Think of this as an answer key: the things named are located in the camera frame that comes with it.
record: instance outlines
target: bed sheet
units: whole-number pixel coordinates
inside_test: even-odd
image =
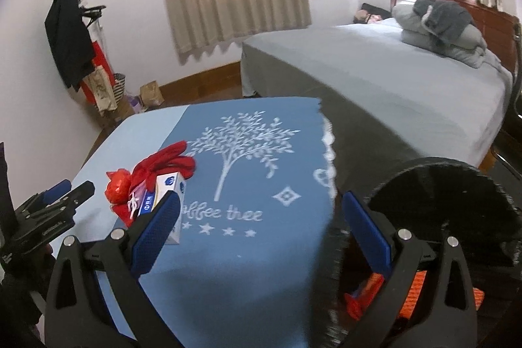
[[[322,100],[337,186],[368,192],[425,156],[478,166],[507,109],[512,76],[406,45],[400,28],[353,24],[265,33],[243,44],[243,94]]]

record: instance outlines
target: paper bag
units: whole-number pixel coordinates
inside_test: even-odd
[[[140,87],[139,96],[145,107],[158,107],[165,102],[156,80]]]
[[[127,98],[124,96],[118,104],[118,108],[116,110],[116,116],[117,120],[123,121],[126,118],[129,118],[130,116],[134,115],[134,109],[132,109],[132,106],[130,105]]]

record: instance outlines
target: blue tablecloth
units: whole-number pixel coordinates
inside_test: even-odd
[[[157,118],[147,124],[151,134],[172,129]],[[197,168],[181,243],[164,246],[140,283],[187,348],[309,346],[312,280],[332,214],[323,139],[312,98],[192,105],[174,123],[163,146],[187,140]],[[103,274],[100,285],[131,336]]]

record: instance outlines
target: blue gripper pad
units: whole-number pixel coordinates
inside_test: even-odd
[[[54,202],[58,201],[62,196],[66,193],[69,193],[72,188],[69,180],[62,180],[56,186],[51,187],[43,194],[42,202],[44,205],[51,205]]]
[[[379,228],[352,192],[343,196],[343,213],[353,237],[374,273],[387,279],[392,273],[392,249]]]
[[[150,219],[150,222],[132,248],[130,273],[135,278],[152,269],[180,212],[181,204],[178,195],[174,191],[168,191],[152,213],[143,216],[142,219]]]

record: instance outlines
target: wooden headboard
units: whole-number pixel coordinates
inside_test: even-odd
[[[416,0],[391,0],[391,8],[398,3],[414,3]],[[515,26],[518,18],[500,12],[472,0],[452,0],[466,8],[472,15],[475,24],[484,35],[487,47],[502,61],[502,65],[515,72],[517,49],[515,42]]]

